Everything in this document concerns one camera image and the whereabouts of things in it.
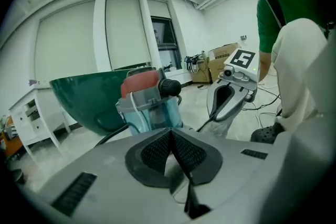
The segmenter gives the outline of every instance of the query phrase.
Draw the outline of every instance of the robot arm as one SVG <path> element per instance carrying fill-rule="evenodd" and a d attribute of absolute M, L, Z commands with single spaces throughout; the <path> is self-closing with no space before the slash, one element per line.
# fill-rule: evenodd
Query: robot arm
<path fill-rule="evenodd" d="M 209 117 L 216 122 L 232 121 L 246 102 L 254 101 L 258 80 L 259 54 L 236 49 L 224 62 L 218 80 L 209 87 Z"/>

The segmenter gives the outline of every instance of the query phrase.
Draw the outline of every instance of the red lid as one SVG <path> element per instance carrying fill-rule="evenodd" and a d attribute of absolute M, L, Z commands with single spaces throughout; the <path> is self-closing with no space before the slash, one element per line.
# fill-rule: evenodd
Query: red lid
<path fill-rule="evenodd" d="M 126 98 L 130 92 L 141 91 L 157 85 L 159 81 L 159 72 L 156 70 L 147 71 L 132 75 L 124 79 L 121 85 L 121 97 Z"/>

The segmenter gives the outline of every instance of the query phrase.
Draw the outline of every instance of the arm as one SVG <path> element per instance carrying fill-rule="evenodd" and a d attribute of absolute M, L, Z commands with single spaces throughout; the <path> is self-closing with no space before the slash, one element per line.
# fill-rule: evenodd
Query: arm
<path fill-rule="evenodd" d="M 259 81 L 263 80 L 268 73 L 271 65 L 271 53 L 260 52 L 260 76 Z"/>
<path fill-rule="evenodd" d="M 257 6 L 259 51 L 260 51 L 260 75 L 259 81 L 263 80 L 271 65 L 271 52 L 273 44 L 277 40 L 280 27 L 265 0 L 259 0 Z"/>

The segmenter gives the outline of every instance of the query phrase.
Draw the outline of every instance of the roller shade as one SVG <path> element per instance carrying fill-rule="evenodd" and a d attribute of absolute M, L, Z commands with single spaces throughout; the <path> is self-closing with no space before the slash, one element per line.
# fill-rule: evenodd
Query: roller shade
<path fill-rule="evenodd" d="M 113 69 L 151 61 L 139 0 L 106 0 L 106 37 Z"/>
<path fill-rule="evenodd" d="M 156 0 L 148 0 L 148 7 L 149 7 L 149 11 L 151 13 L 151 16 L 171 18 L 166 2 L 156 1 Z"/>
<path fill-rule="evenodd" d="M 38 81 L 97 72 L 93 50 L 95 2 L 61 10 L 40 22 L 35 50 Z"/>

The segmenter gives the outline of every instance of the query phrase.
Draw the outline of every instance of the orange object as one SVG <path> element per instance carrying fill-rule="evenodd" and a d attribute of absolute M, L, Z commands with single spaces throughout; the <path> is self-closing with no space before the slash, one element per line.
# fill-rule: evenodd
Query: orange object
<path fill-rule="evenodd" d="M 9 116 L 6 126 L 10 126 L 12 123 L 12 117 Z M 16 136 L 12 140 L 8 141 L 5 137 L 5 133 L 2 131 L 0 134 L 0 141 L 1 140 L 4 140 L 6 144 L 6 150 L 4 151 L 6 157 L 12 156 L 22 147 L 22 142 L 19 136 Z"/>
<path fill-rule="evenodd" d="M 126 98 L 130 92 L 141 91 L 157 85 L 159 81 L 159 72 L 156 70 L 147 71 L 132 75 L 124 79 L 121 85 L 121 97 Z"/>

